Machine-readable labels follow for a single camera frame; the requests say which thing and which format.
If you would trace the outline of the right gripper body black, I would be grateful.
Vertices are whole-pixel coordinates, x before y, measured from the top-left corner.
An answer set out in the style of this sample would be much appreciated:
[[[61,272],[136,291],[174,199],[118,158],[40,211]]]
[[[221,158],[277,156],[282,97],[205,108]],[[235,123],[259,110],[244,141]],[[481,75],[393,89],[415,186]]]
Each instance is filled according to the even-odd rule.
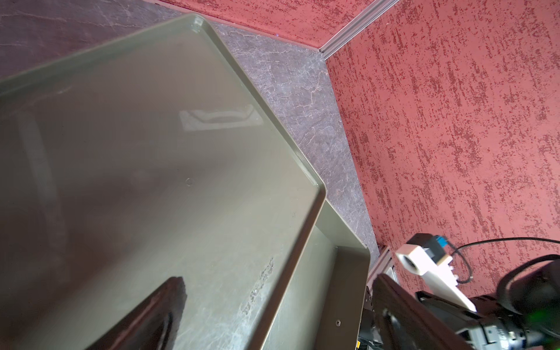
[[[382,341],[379,328],[375,325],[373,301],[363,309],[360,330],[357,336],[357,349],[389,349]],[[433,294],[421,291],[416,299],[432,315],[443,322],[473,349],[527,349],[529,330],[522,326],[520,316],[500,309],[495,298],[490,295],[476,297],[483,312],[472,312]],[[410,335],[404,334],[398,320],[392,318],[393,329],[398,331],[398,344],[401,349],[422,349]]]

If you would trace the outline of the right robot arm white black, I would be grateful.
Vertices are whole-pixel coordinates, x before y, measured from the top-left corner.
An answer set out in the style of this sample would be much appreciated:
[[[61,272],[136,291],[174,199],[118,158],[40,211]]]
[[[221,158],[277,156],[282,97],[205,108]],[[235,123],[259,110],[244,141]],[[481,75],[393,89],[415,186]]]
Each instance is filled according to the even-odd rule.
[[[363,309],[358,349],[559,348],[559,256],[535,258],[505,275],[472,312],[426,292],[410,295],[378,276]]]

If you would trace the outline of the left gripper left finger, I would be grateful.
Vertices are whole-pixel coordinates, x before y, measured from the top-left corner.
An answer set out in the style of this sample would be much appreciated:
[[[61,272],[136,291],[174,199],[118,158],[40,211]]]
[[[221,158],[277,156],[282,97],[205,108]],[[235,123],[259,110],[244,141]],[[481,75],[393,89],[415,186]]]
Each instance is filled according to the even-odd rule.
[[[173,349],[187,301],[181,277],[167,279],[89,349]]]

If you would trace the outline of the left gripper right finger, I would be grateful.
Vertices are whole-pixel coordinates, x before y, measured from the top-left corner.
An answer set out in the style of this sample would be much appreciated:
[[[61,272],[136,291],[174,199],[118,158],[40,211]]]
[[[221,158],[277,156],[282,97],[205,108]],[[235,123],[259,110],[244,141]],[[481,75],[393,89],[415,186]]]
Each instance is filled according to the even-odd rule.
[[[462,336],[386,274],[373,281],[373,310],[385,349],[472,349]]]

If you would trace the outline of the olive top drawer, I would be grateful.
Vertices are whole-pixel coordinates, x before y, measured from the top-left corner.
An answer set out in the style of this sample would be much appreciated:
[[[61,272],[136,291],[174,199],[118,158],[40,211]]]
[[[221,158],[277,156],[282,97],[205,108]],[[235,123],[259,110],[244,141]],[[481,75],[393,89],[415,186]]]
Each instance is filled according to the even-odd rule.
[[[370,251],[325,201],[264,349],[355,349]]]

